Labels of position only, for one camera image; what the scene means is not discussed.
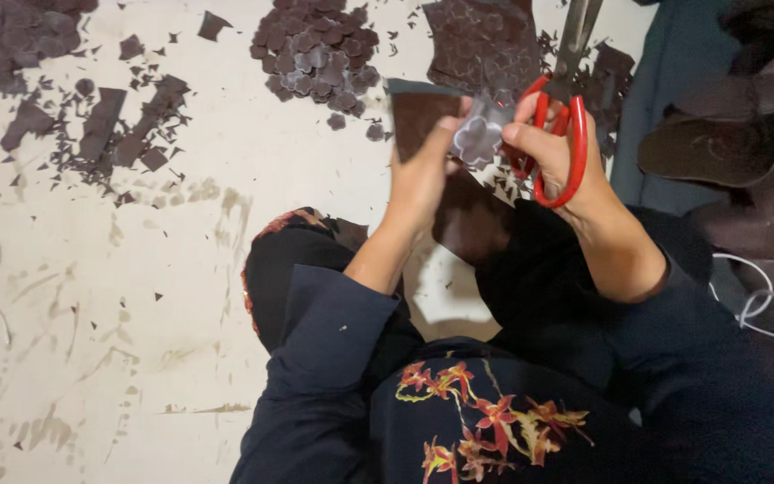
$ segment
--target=orchid print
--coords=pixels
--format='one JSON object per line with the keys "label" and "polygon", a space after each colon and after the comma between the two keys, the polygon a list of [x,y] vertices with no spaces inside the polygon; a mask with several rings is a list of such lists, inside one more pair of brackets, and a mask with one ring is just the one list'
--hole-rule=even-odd
{"label": "orchid print", "polygon": [[[514,470],[516,465],[508,459],[510,449],[527,457],[531,465],[543,467],[545,457],[565,445],[569,430],[584,437],[591,447],[595,446],[581,429],[586,425],[589,412],[568,412],[564,405],[560,410],[553,401],[539,404],[530,397],[525,397],[530,409],[521,412],[512,408],[516,395],[501,395],[496,403],[477,397],[470,386],[474,375],[468,371],[467,363],[458,362],[439,371],[435,377],[432,377],[431,368],[423,368],[425,363],[414,363],[403,369],[396,398],[413,403],[437,395],[449,400],[452,393],[456,397],[464,438],[459,439],[457,450],[455,444],[450,449],[436,445],[437,436],[431,445],[423,444],[423,484],[427,484],[433,474],[448,471],[453,484],[457,484],[459,479],[482,482],[487,473],[495,470],[498,475],[507,469]],[[487,374],[500,393],[494,375]],[[462,408],[480,412],[476,424],[465,423],[467,417],[463,416]]]}
{"label": "orchid print", "polygon": [[435,445],[436,440],[438,440],[437,435],[432,439],[432,445],[429,445],[427,442],[423,443],[423,451],[426,453],[426,459],[423,461],[422,465],[426,470],[426,474],[423,477],[423,484],[426,484],[429,481],[429,476],[432,475],[433,472],[446,472],[448,470],[451,471],[452,484],[458,484],[455,457],[456,445],[453,444],[452,451],[449,451],[446,447]]}

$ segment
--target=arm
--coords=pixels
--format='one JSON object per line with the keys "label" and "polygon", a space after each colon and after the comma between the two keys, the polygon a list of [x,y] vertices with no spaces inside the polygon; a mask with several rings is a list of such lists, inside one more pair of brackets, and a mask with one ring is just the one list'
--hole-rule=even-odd
{"label": "arm", "polygon": [[[539,162],[547,195],[556,197],[568,180],[571,143],[524,125],[535,111],[537,99],[538,95],[531,95],[519,105],[517,122],[504,129],[503,138]],[[614,194],[602,170],[595,132],[593,116],[587,115],[590,142],[584,180],[573,199],[555,212],[575,229],[596,290],[612,301],[638,303],[659,292],[667,261]]]}
{"label": "arm", "polygon": [[[518,116],[535,109],[535,97]],[[504,139],[532,154],[546,189],[565,185],[564,138],[510,125]],[[731,314],[667,261],[601,170],[593,124],[584,182],[557,210],[578,236],[599,298],[594,307],[618,358],[628,402],[685,480],[774,482],[774,380]]]}
{"label": "arm", "polygon": [[267,363],[232,483],[347,482],[363,471],[360,377],[398,305],[391,295],[411,248],[434,220],[457,125],[442,120],[412,160],[394,157],[387,213],[343,274],[295,267],[286,317],[297,324]]}

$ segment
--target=person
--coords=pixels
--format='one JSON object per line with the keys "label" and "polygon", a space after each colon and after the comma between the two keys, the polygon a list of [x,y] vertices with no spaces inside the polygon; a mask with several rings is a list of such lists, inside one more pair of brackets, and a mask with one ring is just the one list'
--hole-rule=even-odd
{"label": "person", "polygon": [[[526,124],[535,107],[502,136],[553,197],[569,143]],[[709,248],[682,219],[619,202],[589,116],[575,197],[517,200],[512,236],[477,268],[500,333],[423,341],[396,287],[458,123],[394,156],[389,206],[356,253],[309,208],[253,242],[242,278],[271,359],[231,482],[774,482],[774,380],[708,295]]]}

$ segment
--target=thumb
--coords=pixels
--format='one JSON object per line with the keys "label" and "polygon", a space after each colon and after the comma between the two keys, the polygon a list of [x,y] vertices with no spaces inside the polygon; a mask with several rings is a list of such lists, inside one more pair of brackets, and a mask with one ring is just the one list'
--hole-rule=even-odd
{"label": "thumb", "polygon": [[427,159],[442,161],[447,150],[452,144],[452,136],[458,129],[459,120],[452,116],[445,116],[438,121],[432,133],[426,138],[418,155]]}
{"label": "thumb", "polygon": [[566,151],[568,160],[568,144],[565,138],[554,136],[535,126],[521,123],[510,123],[500,134],[511,147],[518,148],[544,164],[548,160],[556,160]]}

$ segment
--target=navy jacket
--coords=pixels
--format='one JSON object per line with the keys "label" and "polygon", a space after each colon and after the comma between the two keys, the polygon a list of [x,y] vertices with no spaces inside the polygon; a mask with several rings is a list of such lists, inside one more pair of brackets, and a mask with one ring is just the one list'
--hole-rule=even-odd
{"label": "navy jacket", "polygon": [[296,266],[297,326],[267,364],[231,482],[774,482],[774,382],[732,316],[680,279],[606,327],[638,427],[578,381],[469,338],[425,347],[367,402],[358,383],[398,301]]}

